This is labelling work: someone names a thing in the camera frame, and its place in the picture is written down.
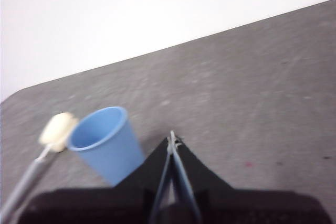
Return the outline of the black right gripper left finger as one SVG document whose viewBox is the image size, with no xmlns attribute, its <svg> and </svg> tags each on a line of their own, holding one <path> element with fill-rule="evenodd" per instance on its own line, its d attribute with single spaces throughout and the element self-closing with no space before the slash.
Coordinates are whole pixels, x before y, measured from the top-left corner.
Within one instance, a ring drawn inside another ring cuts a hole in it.
<svg viewBox="0 0 336 224">
<path fill-rule="evenodd" d="M 31 199 L 19 223 L 173 223 L 173 207 L 155 202 L 167 156 L 166 137 L 115 187 L 63 188 Z"/>
</svg>

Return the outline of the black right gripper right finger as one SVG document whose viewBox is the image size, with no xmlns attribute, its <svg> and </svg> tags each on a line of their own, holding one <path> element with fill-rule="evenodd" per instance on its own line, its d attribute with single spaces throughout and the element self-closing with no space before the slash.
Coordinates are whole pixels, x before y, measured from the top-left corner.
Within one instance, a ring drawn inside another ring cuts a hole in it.
<svg viewBox="0 0 336 224">
<path fill-rule="evenodd" d="M 178 136 L 173 153 L 203 223 L 332 223 L 321 203 L 282 190 L 234 188 L 205 166 Z"/>
</svg>

